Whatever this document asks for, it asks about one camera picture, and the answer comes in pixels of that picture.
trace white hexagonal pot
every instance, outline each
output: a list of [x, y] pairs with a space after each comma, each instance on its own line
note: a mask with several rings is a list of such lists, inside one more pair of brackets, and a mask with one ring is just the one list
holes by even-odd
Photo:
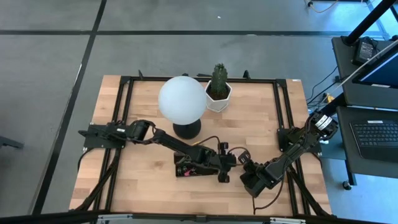
[[228, 83], [226, 83], [226, 86], [229, 89], [229, 94], [228, 94], [227, 98], [223, 99], [223, 100], [213, 100], [209, 96], [209, 94], [207, 94], [207, 88], [209, 88], [210, 83], [211, 83], [211, 80], [207, 83], [207, 86], [205, 88], [206, 96], [207, 96], [206, 106], [209, 110], [219, 113], [228, 106], [229, 99], [231, 98], [232, 87]]

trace wooden tabletop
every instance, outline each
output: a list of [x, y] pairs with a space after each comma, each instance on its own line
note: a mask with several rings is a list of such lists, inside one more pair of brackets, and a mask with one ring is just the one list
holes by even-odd
[[[106, 124], [111, 120], [118, 92], [120, 76], [105, 75], [99, 91], [93, 120]], [[160, 129], [176, 137], [172, 123], [162, 116], [157, 98], [164, 82], [134, 82], [127, 124], [136, 119], [153, 121]], [[194, 143], [212, 135], [229, 142], [229, 148], [244, 146], [256, 162], [266, 162], [280, 155], [276, 129], [278, 128], [275, 99], [271, 84], [230, 83], [233, 88], [229, 106], [221, 113], [206, 110], [201, 118], [200, 134], [187, 143]], [[302, 127], [308, 117], [304, 92], [300, 80], [287, 80], [294, 124]], [[282, 90], [280, 100], [287, 127]], [[208, 141], [216, 149], [216, 142]], [[175, 177], [173, 151], [151, 144], [148, 146], [127, 143], [122, 150], [116, 179], [112, 212], [176, 213], [212, 215], [252, 215], [252, 199], [245, 191], [239, 176], [242, 167], [229, 172], [230, 183], [222, 184], [216, 175], [201, 177]], [[98, 181], [104, 149], [94, 149], [81, 162], [70, 208], [79, 206]], [[331, 212], [319, 161], [311, 154], [301, 157], [305, 183], [322, 208]], [[287, 181], [276, 203], [256, 215], [291, 216]], [[104, 208], [107, 186], [103, 191], [101, 208]], [[276, 195], [279, 184], [272, 190], [264, 189], [255, 199], [256, 206], [268, 204]], [[301, 196], [296, 186], [298, 210], [303, 213]]]

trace table leg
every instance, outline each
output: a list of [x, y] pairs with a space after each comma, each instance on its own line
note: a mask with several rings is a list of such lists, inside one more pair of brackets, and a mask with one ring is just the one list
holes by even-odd
[[0, 147], [1, 146], [11, 146], [17, 149], [22, 149], [24, 147], [23, 143], [0, 136]]
[[356, 178], [355, 178], [355, 174], [353, 174], [350, 171], [349, 164], [348, 164], [347, 160], [345, 160], [344, 162], [346, 164], [348, 180], [343, 182], [343, 188], [346, 189], [346, 190], [351, 190], [351, 186], [355, 186], [356, 185]]
[[326, 116], [332, 116], [336, 113], [336, 108], [338, 106], [347, 106], [344, 94], [338, 95], [332, 102], [328, 103], [321, 109], [321, 112]]

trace lamp base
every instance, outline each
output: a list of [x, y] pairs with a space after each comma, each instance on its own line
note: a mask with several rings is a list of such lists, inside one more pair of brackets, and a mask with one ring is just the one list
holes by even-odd
[[173, 124], [173, 129], [176, 135], [182, 139], [193, 139], [198, 136], [201, 129], [200, 119], [192, 124], [179, 125]]

